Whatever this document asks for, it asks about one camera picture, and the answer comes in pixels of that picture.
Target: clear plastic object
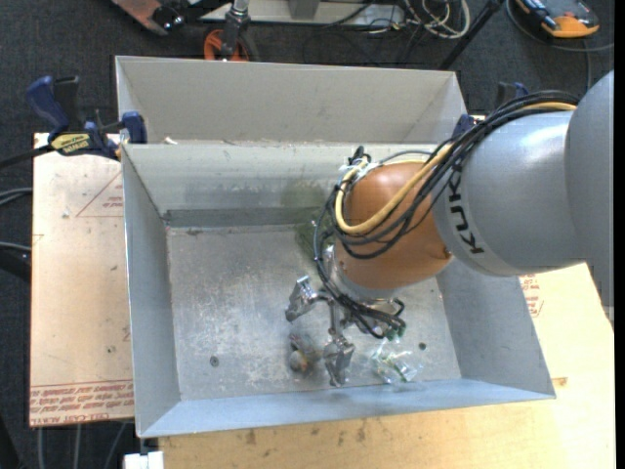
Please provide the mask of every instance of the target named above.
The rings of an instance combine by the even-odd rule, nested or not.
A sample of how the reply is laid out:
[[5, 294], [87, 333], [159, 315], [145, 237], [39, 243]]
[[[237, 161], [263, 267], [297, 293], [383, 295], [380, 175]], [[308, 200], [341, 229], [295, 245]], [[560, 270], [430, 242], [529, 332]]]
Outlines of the clear plastic object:
[[371, 363], [387, 384], [410, 382], [423, 368], [418, 356], [405, 349], [399, 338], [384, 339], [371, 355]]

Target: yellow cable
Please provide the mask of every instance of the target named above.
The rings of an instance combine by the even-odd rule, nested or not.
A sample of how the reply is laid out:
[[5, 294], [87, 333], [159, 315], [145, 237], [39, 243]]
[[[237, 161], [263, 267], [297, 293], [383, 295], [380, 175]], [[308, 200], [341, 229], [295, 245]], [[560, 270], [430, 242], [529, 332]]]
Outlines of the yellow cable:
[[546, 101], [545, 103], [536, 103], [535, 105], [528, 105], [523, 107], [522, 109], [536, 109], [538, 107], [545, 107], [548, 109], [560, 109], [563, 111], [573, 111], [577, 106], [570, 105], [569, 103], [557, 103]]
[[378, 210], [373, 216], [367, 219], [365, 222], [360, 223], [355, 226], [349, 225], [344, 217], [343, 217], [343, 197], [340, 192], [345, 193], [345, 188], [348, 182], [352, 179], [352, 176], [362, 168], [362, 166], [358, 165], [356, 168], [350, 170], [346, 175], [343, 183], [341, 184], [340, 192], [337, 193], [336, 199], [334, 200], [334, 209], [336, 215], [336, 222], [344, 233], [348, 235], [364, 235], [369, 233], [375, 227], [382, 224], [383, 221], [387, 219], [391, 212], [397, 207], [397, 205], [406, 197], [408, 192], [421, 180], [423, 177], [428, 174], [432, 170], [433, 167], [438, 165], [438, 163], [447, 155], [447, 153], [451, 150], [451, 145], [446, 145], [440, 149], [437, 155], [432, 158], [428, 163], [426, 163], [412, 178], [406, 182], [406, 184], [401, 187], [401, 189], [389, 200], [389, 202], [384, 205], [380, 210]]

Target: clamp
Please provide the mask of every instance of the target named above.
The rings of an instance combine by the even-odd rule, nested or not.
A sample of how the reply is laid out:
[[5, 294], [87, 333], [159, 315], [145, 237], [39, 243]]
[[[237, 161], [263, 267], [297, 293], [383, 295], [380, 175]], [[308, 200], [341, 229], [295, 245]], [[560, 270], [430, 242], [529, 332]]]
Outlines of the clamp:
[[[53, 125], [45, 151], [55, 150], [63, 156], [93, 154], [119, 160], [119, 144], [147, 142], [144, 120], [136, 111], [128, 111], [120, 121], [106, 126], [102, 125], [97, 111], [95, 120], [82, 121], [76, 107], [79, 81], [78, 76], [59, 80], [43, 76], [30, 84], [26, 91], [30, 107]], [[119, 144], [107, 135], [109, 130], [124, 129], [127, 135]]]

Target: electronic device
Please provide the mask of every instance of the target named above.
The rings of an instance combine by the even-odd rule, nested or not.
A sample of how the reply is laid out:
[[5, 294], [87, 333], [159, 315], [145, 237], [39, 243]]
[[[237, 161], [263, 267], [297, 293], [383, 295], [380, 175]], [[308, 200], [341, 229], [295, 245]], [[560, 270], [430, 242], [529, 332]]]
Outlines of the electronic device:
[[537, 32], [555, 38], [582, 38], [595, 33], [599, 18], [582, 0], [514, 0]]

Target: bin floor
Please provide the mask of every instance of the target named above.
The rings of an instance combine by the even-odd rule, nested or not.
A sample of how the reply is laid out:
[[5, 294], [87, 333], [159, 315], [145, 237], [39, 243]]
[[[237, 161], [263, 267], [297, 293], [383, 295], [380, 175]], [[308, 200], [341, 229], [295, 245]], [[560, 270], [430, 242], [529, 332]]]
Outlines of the bin floor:
[[[296, 226], [171, 228], [167, 233], [173, 324], [183, 400], [329, 389], [323, 360], [306, 372], [288, 364], [289, 334], [307, 335], [319, 351], [329, 340], [330, 314], [320, 301], [286, 320], [296, 280], [320, 288]], [[407, 330], [401, 348], [419, 373], [413, 380], [460, 378], [435, 278], [403, 289]], [[355, 344], [345, 387], [382, 384], [370, 359], [381, 342], [348, 328]]]

